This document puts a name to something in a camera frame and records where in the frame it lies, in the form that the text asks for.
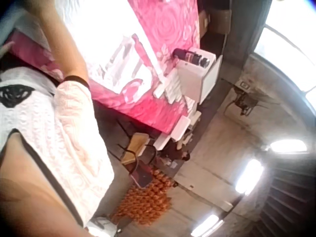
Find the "white plastic tray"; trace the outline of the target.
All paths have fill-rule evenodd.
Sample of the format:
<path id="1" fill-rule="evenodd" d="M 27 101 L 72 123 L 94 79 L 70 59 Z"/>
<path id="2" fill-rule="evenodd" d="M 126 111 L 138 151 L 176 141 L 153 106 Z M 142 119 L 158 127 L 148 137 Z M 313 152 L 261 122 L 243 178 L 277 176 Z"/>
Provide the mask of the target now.
<path id="1" fill-rule="evenodd" d="M 161 151 L 169 140 L 178 142 L 184 140 L 183 144 L 187 144 L 191 135 L 186 135 L 193 131 L 198 121 L 200 121 L 201 112 L 195 111 L 193 115 L 189 117 L 181 116 L 170 134 L 161 133 L 160 136 L 154 142 L 154 147 Z"/>

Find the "yellow seat metal chair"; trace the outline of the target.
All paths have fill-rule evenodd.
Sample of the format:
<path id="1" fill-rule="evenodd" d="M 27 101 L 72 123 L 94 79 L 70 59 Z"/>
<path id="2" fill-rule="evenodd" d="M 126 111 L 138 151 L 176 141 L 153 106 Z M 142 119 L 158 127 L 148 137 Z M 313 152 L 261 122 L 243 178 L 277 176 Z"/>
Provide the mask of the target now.
<path id="1" fill-rule="evenodd" d="M 139 167 L 140 160 L 138 157 L 142 155 L 146 148 L 152 148 L 154 150 L 153 156 L 148 164 L 151 164 L 157 157 L 158 151 L 155 146 L 149 144 L 149 142 L 152 141 L 152 138 L 147 133 L 136 132 L 132 136 L 127 136 L 129 138 L 127 147 L 117 144 L 123 150 L 123 153 L 120 158 L 117 156 L 115 156 L 115 158 L 121 162 L 131 176 Z"/>

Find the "row of white packets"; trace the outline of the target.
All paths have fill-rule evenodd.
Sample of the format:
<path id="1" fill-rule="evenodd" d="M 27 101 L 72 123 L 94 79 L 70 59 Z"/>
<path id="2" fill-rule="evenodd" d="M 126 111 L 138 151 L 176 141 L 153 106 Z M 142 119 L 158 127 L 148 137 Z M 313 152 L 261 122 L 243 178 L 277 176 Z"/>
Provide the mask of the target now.
<path id="1" fill-rule="evenodd" d="M 154 96 L 156 98 L 164 97 L 169 104 L 183 102 L 185 111 L 189 117 L 192 117 L 197 111 L 197 103 L 182 93 L 178 70 L 173 68 L 164 79 L 164 83 L 161 82 L 154 90 Z"/>

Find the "heap of dark clutter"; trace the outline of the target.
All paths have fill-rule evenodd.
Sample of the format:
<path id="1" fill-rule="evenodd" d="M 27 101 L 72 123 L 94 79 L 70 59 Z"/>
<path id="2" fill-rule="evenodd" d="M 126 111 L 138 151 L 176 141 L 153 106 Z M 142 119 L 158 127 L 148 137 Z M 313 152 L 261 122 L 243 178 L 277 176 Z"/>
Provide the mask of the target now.
<path id="1" fill-rule="evenodd" d="M 160 152 L 160 160 L 164 166 L 171 166 L 175 160 L 183 160 L 184 162 L 191 159 L 190 152 L 183 148 L 183 141 L 177 142 L 169 140 Z"/>

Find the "white box cabinet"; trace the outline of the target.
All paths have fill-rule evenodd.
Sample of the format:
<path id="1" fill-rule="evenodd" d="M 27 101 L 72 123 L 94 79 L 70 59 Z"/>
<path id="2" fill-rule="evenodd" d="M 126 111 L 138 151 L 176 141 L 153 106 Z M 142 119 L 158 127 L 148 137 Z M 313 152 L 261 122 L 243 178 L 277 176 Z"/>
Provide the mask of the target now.
<path id="1" fill-rule="evenodd" d="M 211 52 L 194 47 L 191 47 L 190 51 L 209 59 L 210 64 L 203 68 L 180 60 L 176 64 L 176 69 L 180 79 L 182 94 L 202 104 L 215 86 L 223 56 L 217 57 Z"/>

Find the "black cylindrical bottle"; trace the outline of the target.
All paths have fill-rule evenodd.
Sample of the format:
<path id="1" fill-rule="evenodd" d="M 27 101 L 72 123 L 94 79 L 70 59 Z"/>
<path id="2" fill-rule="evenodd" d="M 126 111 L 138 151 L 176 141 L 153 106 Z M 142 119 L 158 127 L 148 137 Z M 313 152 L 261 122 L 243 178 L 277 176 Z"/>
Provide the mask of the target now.
<path id="1" fill-rule="evenodd" d="M 210 64 L 210 60 L 208 58 L 185 49 L 174 49 L 172 52 L 172 56 L 174 58 L 178 58 L 179 60 L 191 63 L 196 66 L 200 66 L 202 68 L 207 68 Z"/>

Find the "heap of orange items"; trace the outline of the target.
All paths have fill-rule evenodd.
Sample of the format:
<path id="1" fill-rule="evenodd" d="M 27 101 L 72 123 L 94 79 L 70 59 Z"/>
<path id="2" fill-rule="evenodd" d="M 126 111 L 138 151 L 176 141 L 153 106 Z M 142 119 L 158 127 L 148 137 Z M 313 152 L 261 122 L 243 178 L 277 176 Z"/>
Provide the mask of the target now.
<path id="1" fill-rule="evenodd" d="M 167 192 L 173 187 L 174 180 L 160 170 L 151 171 L 153 180 L 141 189 L 136 185 L 129 188 L 124 198 L 111 216 L 117 224 L 122 218 L 129 217 L 139 225 L 149 226 L 165 214 L 172 206 Z"/>

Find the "pink floral tablecloth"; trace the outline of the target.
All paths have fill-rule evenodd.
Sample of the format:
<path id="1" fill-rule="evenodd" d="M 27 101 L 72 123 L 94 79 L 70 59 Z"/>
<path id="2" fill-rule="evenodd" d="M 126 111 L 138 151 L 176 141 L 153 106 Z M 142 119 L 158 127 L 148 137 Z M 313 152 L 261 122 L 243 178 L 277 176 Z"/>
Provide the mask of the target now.
<path id="1" fill-rule="evenodd" d="M 96 32 L 144 32 L 164 78 L 175 66 L 171 58 L 174 49 L 199 46 L 195 0 L 55 0 L 55 5 L 78 49 L 80 42 Z M 169 104 L 164 97 L 154 96 L 154 90 L 164 81 L 154 79 L 153 86 L 142 97 L 136 95 L 138 79 L 120 94 L 94 82 L 89 81 L 89 85 L 94 100 L 168 134 L 180 117 L 188 113 L 183 102 Z"/>

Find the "fluorescent tube light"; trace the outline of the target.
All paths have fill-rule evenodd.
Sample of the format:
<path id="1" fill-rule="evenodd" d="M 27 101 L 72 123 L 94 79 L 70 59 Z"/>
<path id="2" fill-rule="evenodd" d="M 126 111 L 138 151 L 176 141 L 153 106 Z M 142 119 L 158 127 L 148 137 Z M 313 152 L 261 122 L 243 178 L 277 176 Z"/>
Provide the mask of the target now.
<path id="1" fill-rule="evenodd" d="M 284 139 L 270 144 L 270 148 L 277 153 L 292 153 L 307 151 L 306 144 L 298 139 Z"/>
<path id="2" fill-rule="evenodd" d="M 218 216 L 212 214 L 191 232 L 191 236 L 206 237 L 222 223 L 223 220 L 219 220 Z"/>
<path id="3" fill-rule="evenodd" d="M 235 190 L 239 194 L 249 195 L 260 180 L 263 170 L 264 167 L 260 161 L 256 159 L 250 160 L 238 179 Z"/>

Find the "stack of cardboard boxes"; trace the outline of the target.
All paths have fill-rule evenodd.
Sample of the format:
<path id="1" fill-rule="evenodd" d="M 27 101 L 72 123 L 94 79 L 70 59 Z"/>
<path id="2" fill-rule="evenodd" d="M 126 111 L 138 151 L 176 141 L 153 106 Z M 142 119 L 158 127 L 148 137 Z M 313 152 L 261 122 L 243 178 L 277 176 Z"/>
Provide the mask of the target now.
<path id="1" fill-rule="evenodd" d="M 197 0 L 199 34 L 207 32 L 227 36 L 231 31 L 232 0 Z"/>

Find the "white cloth item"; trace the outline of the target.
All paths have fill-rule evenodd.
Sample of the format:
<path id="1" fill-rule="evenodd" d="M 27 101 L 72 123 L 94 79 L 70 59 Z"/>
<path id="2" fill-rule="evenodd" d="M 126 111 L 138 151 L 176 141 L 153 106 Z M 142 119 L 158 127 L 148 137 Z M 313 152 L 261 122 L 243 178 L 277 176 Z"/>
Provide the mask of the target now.
<path id="1" fill-rule="evenodd" d="M 121 229 L 106 217 L 92 218 L 87 224 L 88 232 L 95 237 L 118 237 Z"/>

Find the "grey rolling shutter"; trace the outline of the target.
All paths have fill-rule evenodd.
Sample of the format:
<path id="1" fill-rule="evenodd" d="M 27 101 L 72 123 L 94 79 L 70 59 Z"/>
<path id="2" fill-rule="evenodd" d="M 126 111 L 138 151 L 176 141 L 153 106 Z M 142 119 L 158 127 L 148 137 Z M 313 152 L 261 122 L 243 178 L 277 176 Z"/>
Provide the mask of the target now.
<path id="1" fill-rule="evenodd" d="M 316 177 L 310 170 L 276 168 L 260 221 L 262 237 L 316 237 Z"/>

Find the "wall switch box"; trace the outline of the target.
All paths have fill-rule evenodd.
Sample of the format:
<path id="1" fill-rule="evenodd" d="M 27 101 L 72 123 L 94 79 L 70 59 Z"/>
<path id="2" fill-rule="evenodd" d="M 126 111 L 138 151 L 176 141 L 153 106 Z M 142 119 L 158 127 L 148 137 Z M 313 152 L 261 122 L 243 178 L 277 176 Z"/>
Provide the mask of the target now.
<path id="1" fill-rule="evenodd" d="M 241 79 L 239 79 L 236 83 L 235 86 L 244 90 L 244 91 L 248 91 L 250 89 L 250 84 L 248 84 L 246 81 L 243 81 Z"/>

